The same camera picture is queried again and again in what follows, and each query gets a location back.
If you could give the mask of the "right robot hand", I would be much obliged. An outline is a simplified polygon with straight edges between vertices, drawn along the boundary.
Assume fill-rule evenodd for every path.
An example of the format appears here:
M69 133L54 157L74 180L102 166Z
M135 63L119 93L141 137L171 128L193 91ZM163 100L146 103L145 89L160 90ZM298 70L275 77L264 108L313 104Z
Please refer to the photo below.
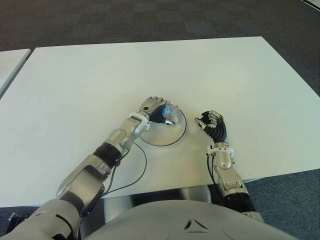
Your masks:
M195 117L194 120L215 144L228 143L227 128L220 113L208 110L201 114L201 118Z

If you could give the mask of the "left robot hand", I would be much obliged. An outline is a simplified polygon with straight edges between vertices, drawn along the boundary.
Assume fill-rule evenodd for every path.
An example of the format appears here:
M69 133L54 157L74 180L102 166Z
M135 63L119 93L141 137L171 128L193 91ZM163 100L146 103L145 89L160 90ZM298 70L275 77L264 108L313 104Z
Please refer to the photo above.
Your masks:
M141 104L138 113L153 123L175 125L173 120L164 116L165 110L171 106L171 102L162 97L150 96Z

